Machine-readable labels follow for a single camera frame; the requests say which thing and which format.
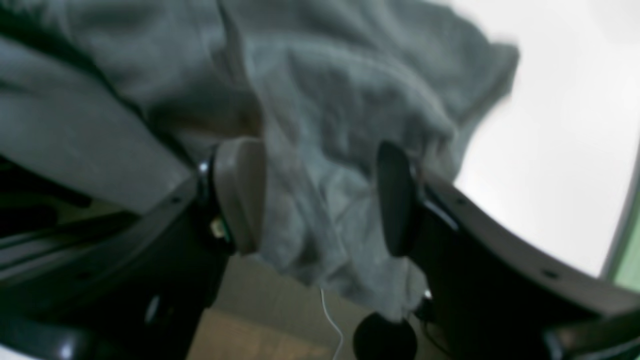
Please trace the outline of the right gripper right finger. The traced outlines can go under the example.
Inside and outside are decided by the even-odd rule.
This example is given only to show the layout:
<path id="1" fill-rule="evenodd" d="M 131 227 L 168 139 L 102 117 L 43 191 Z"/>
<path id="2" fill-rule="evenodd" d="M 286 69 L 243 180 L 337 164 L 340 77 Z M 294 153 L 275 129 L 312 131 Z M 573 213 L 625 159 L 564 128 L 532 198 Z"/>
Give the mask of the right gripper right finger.
<path id="1" fill-rule="evenodd" d="M 451 359 L 638 358 L 638 292 L 520 239 L 391 142 L 375 182 L 387 249 L 425 275 Z"/>

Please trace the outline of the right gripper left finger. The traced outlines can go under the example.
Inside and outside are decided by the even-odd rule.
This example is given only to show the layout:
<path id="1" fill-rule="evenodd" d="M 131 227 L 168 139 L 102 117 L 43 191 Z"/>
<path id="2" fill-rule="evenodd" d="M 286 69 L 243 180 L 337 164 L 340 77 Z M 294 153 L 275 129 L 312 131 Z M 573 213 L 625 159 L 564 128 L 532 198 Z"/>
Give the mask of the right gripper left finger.
<path id="1" fill-rule="evenodd" d="M 215 145 L 144 215 L 1 210 L 1 357 L 183 360 L 229 257 L 261 243 L 263 141 Z"/>

